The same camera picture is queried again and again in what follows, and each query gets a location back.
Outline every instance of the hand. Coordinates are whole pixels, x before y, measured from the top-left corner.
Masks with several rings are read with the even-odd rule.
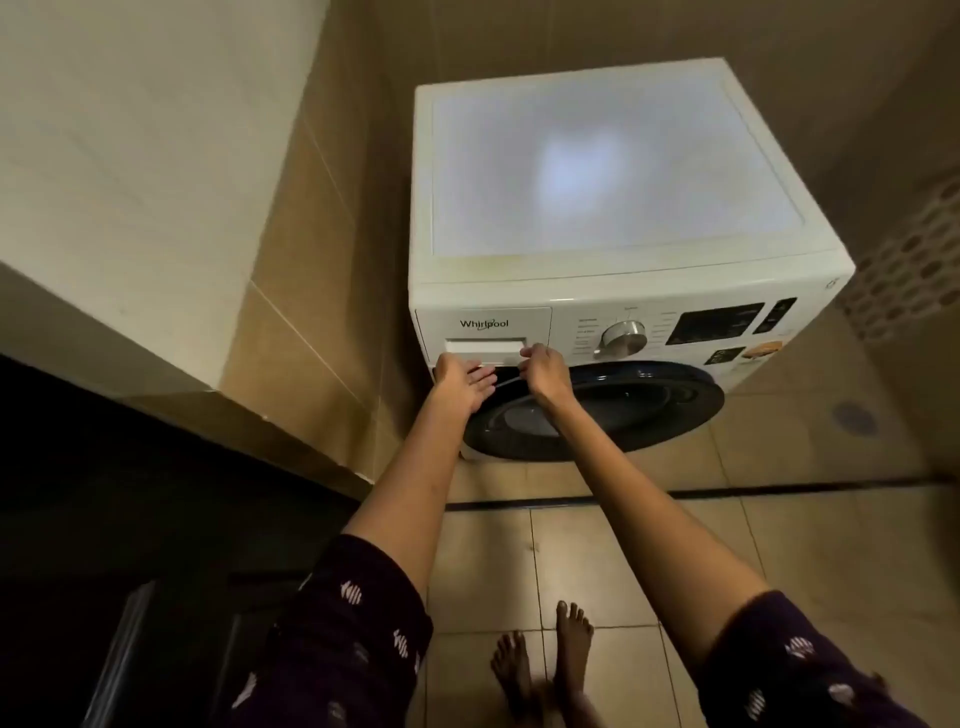
[[[543,409],[553,415],[561,407],[576,404],[570,370],[560,352],[534,344],[521,349],[520,356],[529,357],[520,362],[520,376],[527,380],[527,386]]]
[[[466,415],[480,409],[484,400],[493,394],[496,382],[494,367],[481,367],[479,361],[463,361],[458,356],[445,352],[437,360],[434,370],[437,383],[434,392],[451,402]]]

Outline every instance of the washing machine door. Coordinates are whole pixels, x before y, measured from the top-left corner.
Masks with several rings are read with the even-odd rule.
[[[566,441],[515,372],[498,372],[502,383],[470,418],[464,442],[509,460],[572,460]],[[587,364],[572,368],[570,380],[580,404],[624,451],[682,435],[713,417],[724,402],[709,374],[673,362]]]

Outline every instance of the bare foot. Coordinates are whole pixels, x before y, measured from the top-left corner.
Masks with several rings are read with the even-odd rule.
[[[540,724],[540,702],[534,694],[527,642],[521,633],[514,632],[512,638],[510,635],[500,638],[490,667],[507,696],[507,707],[514,720],[526,724],[526,721],[533,719]]]
[[[593,627],[584,617],[584,610],[576,604],[570,604],[570,614],[566,613],[566,603],[557,603],[557,671],[554,688],[561,704],[572,695],[584,691],[584,677],[587,674],[587,656],[590,641],[593,639]]]

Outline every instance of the white wall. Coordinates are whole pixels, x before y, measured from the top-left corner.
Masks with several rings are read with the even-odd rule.
[[[0,3],[0,261],[215,385],[326,4]]]

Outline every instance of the front-load washing machine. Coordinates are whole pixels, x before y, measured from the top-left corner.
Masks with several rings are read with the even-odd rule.
[[[468,458],[570,459],[516,376],[542,342],[624,450],[702,425],[853,274],[722,60],[417,89],[409,301],[424,361],[499,368]]]

